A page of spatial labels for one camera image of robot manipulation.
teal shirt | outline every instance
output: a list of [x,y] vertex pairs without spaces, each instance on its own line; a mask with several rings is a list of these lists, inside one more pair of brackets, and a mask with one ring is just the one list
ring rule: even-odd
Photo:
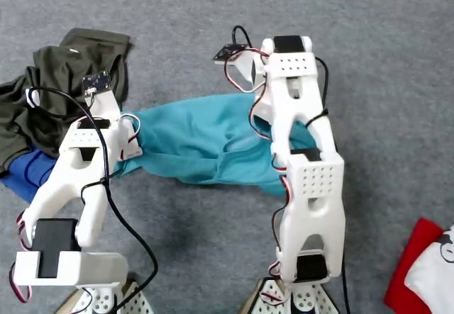
[[[139,167],[150,174],[189,184],[257,185],[283,194],[272,168],[270,141],[256,135],[248,122],[252,94],[225,94],[187,99],[135,112],[140,118],[138,141],[143,155],[119,163],[127,174]],[[256,126],[270,134],[258,120]],[[295,123],[292,148],[313,148],[309,131]]]

gray carpet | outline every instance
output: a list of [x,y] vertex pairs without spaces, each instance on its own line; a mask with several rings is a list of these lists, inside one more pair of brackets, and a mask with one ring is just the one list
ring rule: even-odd
[[[453,223],[454,1],[0,0],[0,82],[72,27],[132,36],[126,110],[234,92],[211,63],[243,24],[253,43],[304,34],[331,73],[328,107],[346,160],[346,266],[353,313],[390,313],[382,297],[411,229]],[[274,261],[270,216],[284,201],[257,188],[184,185],[136,171],[113,182],[125,217],[156,251],[146,294],[156,313],[235,313]],[[36,288],[21,305],[6,275],[26,204],[0,188],[1,313],[51,313],[69,288]],[[75,201],[63,211],[76,215]],[[143,277],[150,262],[108,211],[99,251]],[[343,308],[340,279],[328,289]]]

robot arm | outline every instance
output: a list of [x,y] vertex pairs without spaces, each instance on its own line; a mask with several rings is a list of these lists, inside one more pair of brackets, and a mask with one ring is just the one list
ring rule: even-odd
[[[112,174],[117,161],[142,152],[136,139],[128,139],[134,134],[133,125],[121,115],[107,73],[86,77],[82,84],[87,105],[104,136]],[[49,179],[21,216],[19,225],[25,228],[30,248],[16,255],[17,285],[116,288],[126,282],[128,264],[123,256],[82,251],[96,243],[108,204],[102,184],[86,186],[102,180],[104,173],[99,137],[82,117],[71,124]],[[80,219],[56,218],[66,203],[82,197],[82,189]]]
[[[261,51],[266,56],[253,53],[252,59],[250,51],[240,51],[236,57],[231,55],[226,65],[236,66],[252,82],[256,100],[252,114],[271,125],[271,151],[282,167],[279,170],[286,174],[289,200],[277,243],[278,276],[286,291],[310,294],[314,308],[314,286],[341,273],[345,234],[341,196],[344,161],[337,153],[327,111],[323,108],[311,39],[269,38],[263,41]],[[248,53],[247,63],[242,59],[243,53]],[[291,149],[289,136],[295,121],[306,124],[316,149]],[[305,246],[313,236],[321,238],[323,247]],[[294,305],[293,301],[289,302],[292,303],[286,304],[286,313]]]

white cloth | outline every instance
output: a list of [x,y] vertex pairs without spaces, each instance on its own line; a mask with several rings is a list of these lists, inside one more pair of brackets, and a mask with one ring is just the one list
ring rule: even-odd
[[405,278],[432,314],[454,314],[454,226],[428,246]]

red cloth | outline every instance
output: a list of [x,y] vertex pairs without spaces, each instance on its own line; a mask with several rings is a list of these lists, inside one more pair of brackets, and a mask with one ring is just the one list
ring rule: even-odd
[[384,304],[396,314],[431,314],[427,305],[404,285],[405,276],[422,252],[443,234],[435,223],[421,218],[413,229],[404,253],[384,296]]

